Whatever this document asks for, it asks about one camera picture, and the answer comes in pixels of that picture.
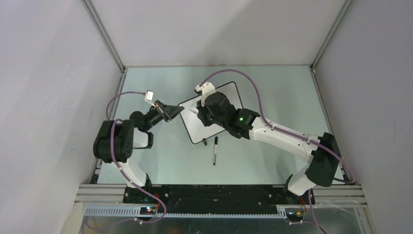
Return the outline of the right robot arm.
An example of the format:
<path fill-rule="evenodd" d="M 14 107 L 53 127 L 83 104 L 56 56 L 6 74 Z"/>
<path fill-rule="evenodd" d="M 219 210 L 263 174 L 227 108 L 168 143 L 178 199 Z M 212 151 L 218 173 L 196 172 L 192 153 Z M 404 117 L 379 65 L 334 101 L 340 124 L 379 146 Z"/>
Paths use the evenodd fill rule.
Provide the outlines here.
<path fill-rule="evenodd" d="M 205 127 L 220 126 L 235 138 L 276 146 L 306 162 L 306 166 L 287 179 L 283 191 L 286 202 L 295 204 L 309 189 L 333 184 L 339 165 L 339 150 L 332 134 L 308 135 L 270 123 L 255 111 L 235 108 L 221 92 L 197 101 L 196 109 L 197 117 Z"/>

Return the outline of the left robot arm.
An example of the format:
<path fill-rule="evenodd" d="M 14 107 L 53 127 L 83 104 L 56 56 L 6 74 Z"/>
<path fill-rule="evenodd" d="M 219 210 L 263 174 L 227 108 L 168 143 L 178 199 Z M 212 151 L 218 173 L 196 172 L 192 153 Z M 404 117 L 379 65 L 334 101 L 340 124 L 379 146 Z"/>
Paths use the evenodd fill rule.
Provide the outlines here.
<path fill-rule="evenodd" d="M 150 129 L 161 121 L 170 122 L 185 108 L 155 101 L 147 113 L 135 111 L 123 121 L 102 123 L 93 145 L 93 154 L 102 162 L 118 169 L 127 184 L 138 186 L 135 197 L 142 203 L 152 201 L 154 190 L 148 186 L 149 176 L 131 158 L 134 150 L 150 149 L 154 135 Z"/>

